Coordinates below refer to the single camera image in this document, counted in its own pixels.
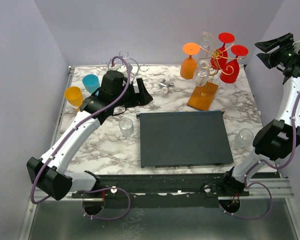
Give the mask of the clear ribbed wine glass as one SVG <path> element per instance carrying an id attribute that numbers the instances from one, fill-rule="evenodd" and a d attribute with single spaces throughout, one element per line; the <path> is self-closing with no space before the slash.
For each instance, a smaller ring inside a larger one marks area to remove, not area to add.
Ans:
<path id="1" fill-rule="evenodd" d="M 131 137 L 134 134 L 134 125 L 130 118 L 122 118 L 118 125 L 124 137 Z"/>

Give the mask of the blue plastic wine glass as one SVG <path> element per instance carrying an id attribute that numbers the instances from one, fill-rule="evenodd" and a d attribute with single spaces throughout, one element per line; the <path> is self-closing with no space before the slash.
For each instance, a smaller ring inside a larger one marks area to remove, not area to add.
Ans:
<path id="1" fill-rule="evenodd" d="M 95 74 L 88 74 L 84 76 L 82 83 L 90 94 L 94 93 L 101 86 L 99 78 Z"/>

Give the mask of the clear textured wine glass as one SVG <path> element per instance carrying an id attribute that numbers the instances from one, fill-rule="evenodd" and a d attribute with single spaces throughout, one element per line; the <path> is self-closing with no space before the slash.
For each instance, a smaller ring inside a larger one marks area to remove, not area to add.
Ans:
<path id="1" fill-rule="evenodd" d="M 209 80 L 211 63 L 206 59 L 199 59 L 192 77 L 192 83 L 198 87 L 203 87 Z"/>

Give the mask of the yellow plastic wine glass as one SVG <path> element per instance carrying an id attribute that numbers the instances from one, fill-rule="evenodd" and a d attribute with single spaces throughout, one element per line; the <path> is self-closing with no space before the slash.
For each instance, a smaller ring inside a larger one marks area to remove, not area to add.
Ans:
<path id="1" fill-rule="evenodd" d="M 74 107 L 76 112 L 80 111 L 80 106 L 83 104 L 84 96 L 82 91 L 77 86 L 71 86 L 64 91 L 65 99 Z"/>

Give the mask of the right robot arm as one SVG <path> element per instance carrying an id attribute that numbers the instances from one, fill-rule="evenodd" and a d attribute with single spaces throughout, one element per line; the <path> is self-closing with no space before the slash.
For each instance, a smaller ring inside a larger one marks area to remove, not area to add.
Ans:
<path id="1" fill-rule="evenodd" d="M 300 145 L 300 40 L 287 33 L 255 46 L 260 50 L 257 57 L 268 69 L 282 72 L 283 97 L 276 118 L 254 137 L 248 157 L 224 174 L 220 191 L 226 196 L 247 190 L 248 180 L 263 166 L 287 167 Z"/>

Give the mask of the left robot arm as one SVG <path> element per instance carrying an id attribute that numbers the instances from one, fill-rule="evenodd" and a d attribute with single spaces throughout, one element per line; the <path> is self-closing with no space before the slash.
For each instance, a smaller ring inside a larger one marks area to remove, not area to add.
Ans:
<path id="1" fill-rule="evenodd" d="M 108 70 L 100 88 L 84 99 L 73 122 L 57 142 L 40 158 L 31 157 L 27 161 L 26 168 L 34 188 L 57 201 L 76 191 L 85 192 L 91 198 L 100 194 L 97 175 L 87 170 L 68 173 L 67 169 L 86 139 L 113 116 L 116 107 L 145 106 L 153 100 L 142 78 L 137 78 L 137 85 L 127 80 L 123 73 Z"/>

